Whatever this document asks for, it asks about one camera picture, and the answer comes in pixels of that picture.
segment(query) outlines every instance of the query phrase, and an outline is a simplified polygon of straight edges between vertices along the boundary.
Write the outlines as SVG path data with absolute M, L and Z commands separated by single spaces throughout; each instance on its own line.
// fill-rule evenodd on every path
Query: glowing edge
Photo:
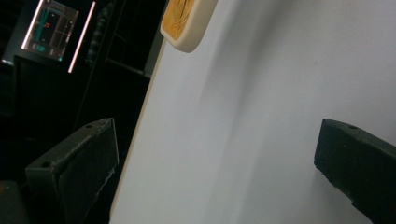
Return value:
M 35 9 L 35 15 L 33 16 L 32 22 L 30 22 L 29 30 L 27 30 L 26 37 L 23 40 L 21 48 L 24 49 L 26 46 L 27 39 L 29 38 L 30 33 L 32 32 L 33 26 L 35 25 L 35 19 L 37 18 L 38 12 L 40 11 L 41 5 L 43 5 L 44 0 L 40 0 L 37 8 Z
M 81 43 L 82 43 L 82 40 L 84 39 L 85 32 L 87 31 L 88 24 L 90 23 L 91 15 L 93 13 L 93 9 L 95 8 L 95 5 L 96 5 L 96 3 L 92 2 L 90 13 L 88 14 L 88 18 L 85 21 L 84 29 L 82 29 L 82 35 L 79 38 L 79 41 L 78 41 L 78 44 L 77 44 L 77 48 L 76 48 L 75 54 L 73 56 L 73 60 L 70 63 L 69 70 L 67 71 L 68 73 L 72 73 L 72 71 L 73 71 L 73 67 L 74 67 L 74 64 L 75 64 L 77 56 L 78 56 L 79 48 L 81 47 Z

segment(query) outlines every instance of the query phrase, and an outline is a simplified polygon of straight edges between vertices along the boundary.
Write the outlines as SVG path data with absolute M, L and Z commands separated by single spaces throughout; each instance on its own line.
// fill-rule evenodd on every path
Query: screen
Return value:
M 56 1 L 40 1 L 21 48 L 62 61 L 78 11 Z

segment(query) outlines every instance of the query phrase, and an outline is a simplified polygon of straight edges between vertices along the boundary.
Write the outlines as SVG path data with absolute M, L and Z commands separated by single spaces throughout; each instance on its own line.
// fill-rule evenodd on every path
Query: beige object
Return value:
M 192 52 L 201 42 L 218 0 L 170 0 L 161 33 L 175 47 Z

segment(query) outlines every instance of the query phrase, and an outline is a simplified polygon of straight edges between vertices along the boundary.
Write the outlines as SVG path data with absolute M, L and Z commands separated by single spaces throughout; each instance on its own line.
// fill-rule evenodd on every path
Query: white board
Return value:
M 322 119 L 396 144 L 396 2 L 219 1 L 165 46 L 112 224 L 371 223 L 315 168 Z

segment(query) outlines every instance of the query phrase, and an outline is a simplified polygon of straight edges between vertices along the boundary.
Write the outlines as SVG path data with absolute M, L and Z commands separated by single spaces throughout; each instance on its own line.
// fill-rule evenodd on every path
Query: yellow label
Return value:
M 194 0 L 171 0 L 163 16 L 163 29 L 178 40 L 186 27 Z

